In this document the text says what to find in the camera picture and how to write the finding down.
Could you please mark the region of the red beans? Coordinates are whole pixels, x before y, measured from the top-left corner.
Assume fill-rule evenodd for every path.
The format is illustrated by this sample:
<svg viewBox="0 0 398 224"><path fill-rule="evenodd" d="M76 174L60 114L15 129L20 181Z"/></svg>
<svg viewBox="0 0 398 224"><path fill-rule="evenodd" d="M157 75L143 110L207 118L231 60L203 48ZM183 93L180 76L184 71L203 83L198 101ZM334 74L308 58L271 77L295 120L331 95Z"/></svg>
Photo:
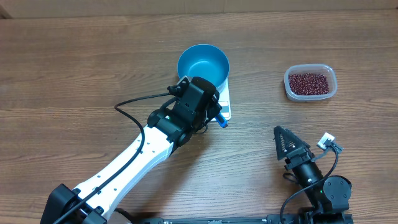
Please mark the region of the red beans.
<svg viewBox="0 0 398 224"><path fill-rule="evenodd" d="M329 93L326 76L319 73L291 74L289 87L296 95L325 95Z"/></svg>

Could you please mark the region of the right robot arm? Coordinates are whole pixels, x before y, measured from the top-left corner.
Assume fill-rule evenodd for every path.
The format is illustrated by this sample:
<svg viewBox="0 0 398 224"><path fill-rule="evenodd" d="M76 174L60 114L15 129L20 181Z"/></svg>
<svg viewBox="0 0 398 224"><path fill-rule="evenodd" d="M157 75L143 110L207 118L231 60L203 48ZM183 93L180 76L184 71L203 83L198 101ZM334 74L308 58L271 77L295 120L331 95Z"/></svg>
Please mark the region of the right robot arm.
<svg viewBox="0 0 398 224"><path fill-rule="evenodd" d="M339 155L343 148L335 142L335 137L325 133L317 143L323 153L316 156L310 150L310 145L300 139L291 130L282 126L274 128L274 141L277 159L285 161L286 172L283 178L301 186L301 189L287 198L274 215L278 223L353 223L349 210L352 183L345 177L333 175ZM331 169L323 175L316 161L327 155L335 154ZM286 205L295 197L305 193L311 206L303 207L296 214L285 214Z"/></svg>

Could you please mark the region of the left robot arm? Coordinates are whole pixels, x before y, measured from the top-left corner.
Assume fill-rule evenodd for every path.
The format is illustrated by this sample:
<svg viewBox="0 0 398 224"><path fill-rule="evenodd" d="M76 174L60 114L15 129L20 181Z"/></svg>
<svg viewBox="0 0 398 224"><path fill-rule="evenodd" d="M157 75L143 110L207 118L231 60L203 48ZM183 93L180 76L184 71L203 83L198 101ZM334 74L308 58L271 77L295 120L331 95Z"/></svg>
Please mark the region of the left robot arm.
<svg viewBox="0 0 398 224"><path fill-rule="evenodd" d="M107 223L130 190L157 164L220 115L220 94L201 77L181 78L153 111L140 134L120 155L88 180L61 184L47 199L41 223Z"/></svg>

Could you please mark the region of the red measuring scoop blue handle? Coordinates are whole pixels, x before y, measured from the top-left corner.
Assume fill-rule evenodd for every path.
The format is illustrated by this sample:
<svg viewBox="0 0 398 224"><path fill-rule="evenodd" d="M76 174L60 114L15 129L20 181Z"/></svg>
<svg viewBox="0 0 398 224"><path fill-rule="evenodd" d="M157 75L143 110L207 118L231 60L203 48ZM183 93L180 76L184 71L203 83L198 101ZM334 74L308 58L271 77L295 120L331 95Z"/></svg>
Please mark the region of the red measuring scoop blue handle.
<svg viewBox="0 0 398 224"><path fill-rule="evenodd" d="M218 114L215 116L215 119L216 119L216 121L218 122L218 124L219 124L222 128L226 128L226 127L228 126L227 120L225 119L225 117L224 117L221 113L218 113Z"/></svg>

